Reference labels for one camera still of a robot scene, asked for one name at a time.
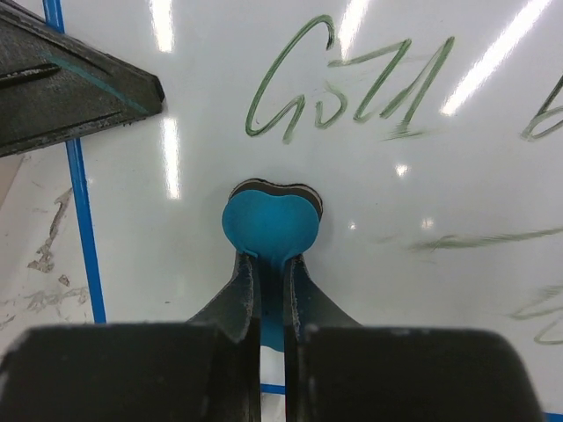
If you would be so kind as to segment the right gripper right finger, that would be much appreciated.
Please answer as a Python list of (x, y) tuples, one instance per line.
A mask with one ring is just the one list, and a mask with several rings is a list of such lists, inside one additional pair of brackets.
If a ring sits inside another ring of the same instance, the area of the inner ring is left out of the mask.
[(332, 301), (311, 279), (302, 255), (291, 258), (283, 272), (285, 411), (287, 421), (301, 421), (298, 348), (305, 328), (357, 327), (360, 324)]

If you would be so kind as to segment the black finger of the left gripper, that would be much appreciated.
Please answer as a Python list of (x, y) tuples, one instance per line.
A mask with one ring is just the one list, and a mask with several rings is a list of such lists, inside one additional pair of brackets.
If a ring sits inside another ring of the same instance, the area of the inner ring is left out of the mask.
[(157, 76), (1, 3), (1, 154), (17, 155), (159, 114)]

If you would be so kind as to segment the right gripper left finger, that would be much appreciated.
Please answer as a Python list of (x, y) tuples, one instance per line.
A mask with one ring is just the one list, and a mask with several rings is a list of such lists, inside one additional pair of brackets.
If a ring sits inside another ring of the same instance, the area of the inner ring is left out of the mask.
[(203, 421), (261, 420), (260, 320), (258, 263), (238, 252), (230, 281), (188, 320), (216, 335)]

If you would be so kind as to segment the blue heart-shaped eraser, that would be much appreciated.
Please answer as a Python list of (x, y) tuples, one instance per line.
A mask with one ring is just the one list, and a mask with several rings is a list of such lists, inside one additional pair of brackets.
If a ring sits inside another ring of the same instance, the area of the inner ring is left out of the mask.
[(314, 244), (323, 201), (310, 186), (262, 178), (239, 183), (223, 210), (223, 232), (240, 252), (257, 260), (261, 292), (261, 344), (284, 351), (283, 280), (286, 263)]

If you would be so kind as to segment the small blue-framed whiteboard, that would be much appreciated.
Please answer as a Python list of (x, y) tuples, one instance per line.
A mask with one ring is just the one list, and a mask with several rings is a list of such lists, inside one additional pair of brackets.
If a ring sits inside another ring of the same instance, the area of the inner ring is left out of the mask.
[(165, 91), (74, 156), (96, 322), (191, 317), (230, 277), (233, 188), (303, 183), (324, 202), (306, 265), (352, 318), (496, 331), (561, 413), (561, 2), (44, 10)]

